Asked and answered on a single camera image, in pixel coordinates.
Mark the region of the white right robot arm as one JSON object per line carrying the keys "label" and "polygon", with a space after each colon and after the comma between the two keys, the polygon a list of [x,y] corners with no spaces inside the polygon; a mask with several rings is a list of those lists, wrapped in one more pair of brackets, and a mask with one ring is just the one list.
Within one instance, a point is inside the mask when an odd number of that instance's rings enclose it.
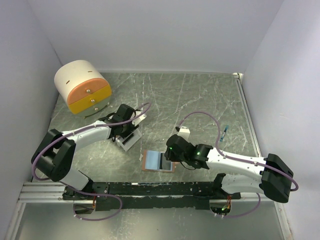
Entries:
{"label": "white right robot arm", "polygon": [[166,142],[165,157],[194,169],[219,170],[212,193],[218,199],[235,193],[259,193],[278,203],[289,201],[294,173],[276,154],[267,157],[238,155],[206,145],[192,145],[182,136]]}

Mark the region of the pink blue card holder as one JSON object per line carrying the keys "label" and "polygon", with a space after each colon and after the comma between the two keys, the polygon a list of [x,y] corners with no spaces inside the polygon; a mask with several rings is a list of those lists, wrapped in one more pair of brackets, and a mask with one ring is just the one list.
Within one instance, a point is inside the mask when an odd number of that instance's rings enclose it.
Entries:
{"label": "pink blue card holder", "polygon": [[160,170],[160,151],[145,150],[142,157],[142,170],[146,172],[174,173],[175,164],[172,162],[172,171]]}

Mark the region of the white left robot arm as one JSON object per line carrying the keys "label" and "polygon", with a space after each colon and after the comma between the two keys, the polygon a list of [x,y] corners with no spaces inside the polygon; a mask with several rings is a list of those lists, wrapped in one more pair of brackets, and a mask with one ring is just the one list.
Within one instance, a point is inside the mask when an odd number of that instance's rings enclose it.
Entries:
{"label": "white left robot arm", "polygon": [[127,152],[142,137],[139,124],[145,118],[140,109],[121,104],[116,112],[82,128],[64,132],[52,129],[32,156],[32,168],[40,170],[53,182],[71,186],[81,199],[89,199],[94,192],[94,182],[73,168],[75,152],[104,140],[112,140]]}

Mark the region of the black credit card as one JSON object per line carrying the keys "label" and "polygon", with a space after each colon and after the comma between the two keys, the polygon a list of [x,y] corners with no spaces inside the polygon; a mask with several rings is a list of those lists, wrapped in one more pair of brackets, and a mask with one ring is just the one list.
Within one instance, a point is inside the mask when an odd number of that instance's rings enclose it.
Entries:
{"label": "black credit card", "polygon": [[159,169],[163,171],[172,171],[172,162],[167,160],[165,153],[160,154]]}

